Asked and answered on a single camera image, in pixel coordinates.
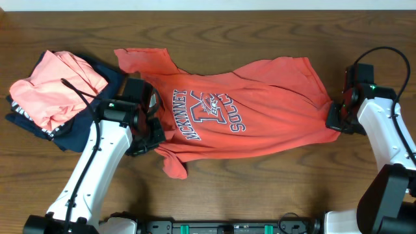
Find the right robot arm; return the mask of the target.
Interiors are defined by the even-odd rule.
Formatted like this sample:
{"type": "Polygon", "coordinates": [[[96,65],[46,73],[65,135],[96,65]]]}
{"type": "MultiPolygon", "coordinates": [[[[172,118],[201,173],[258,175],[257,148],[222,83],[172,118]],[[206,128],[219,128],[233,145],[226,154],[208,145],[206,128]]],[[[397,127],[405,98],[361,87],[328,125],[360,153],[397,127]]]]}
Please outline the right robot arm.
{"type": "Polygon", "coordinates": [[[323,233],[414,233],[415,144],[395,103],[395,91],[374,84],[359,84],[344,91],[336,105],[337,119],[352,115],[353,128],[369,138],[378,175],[356,209],[325,214],[323,233]]]}

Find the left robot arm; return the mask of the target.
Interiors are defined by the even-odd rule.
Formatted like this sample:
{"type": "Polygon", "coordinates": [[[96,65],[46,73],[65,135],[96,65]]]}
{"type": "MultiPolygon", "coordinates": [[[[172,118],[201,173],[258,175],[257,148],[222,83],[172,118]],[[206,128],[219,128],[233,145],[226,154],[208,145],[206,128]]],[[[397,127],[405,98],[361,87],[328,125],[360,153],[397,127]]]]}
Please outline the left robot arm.
{"type": "Polygon", "coordinates": [[[161,102],[105,99],[94,114],[88,141],[66,186],[44,216],[31,215],[24,234],[141,233],[127,212],[100,220],[104,197],[124,155],[137,156],[165,140],[155,117],[161,102]]]}

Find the red-orange soccer t-shirt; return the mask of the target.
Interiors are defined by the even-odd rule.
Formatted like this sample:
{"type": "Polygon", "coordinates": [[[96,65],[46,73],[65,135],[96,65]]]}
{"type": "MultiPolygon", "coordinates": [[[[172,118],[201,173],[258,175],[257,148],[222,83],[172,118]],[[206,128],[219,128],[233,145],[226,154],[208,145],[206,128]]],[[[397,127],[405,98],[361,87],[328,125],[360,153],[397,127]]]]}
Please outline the red-orange soccer t-shirt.
{"type": "Polygon", "coordinates": [[[117,49],[120,69],[138,73],[159,93],[166,139],[156,151],[164,172],[187,178],[185,163],[258,157],[333,142],[331,99],[308,58],[258,60],[231,72],[196,75],[166,49],[117,49]]]}

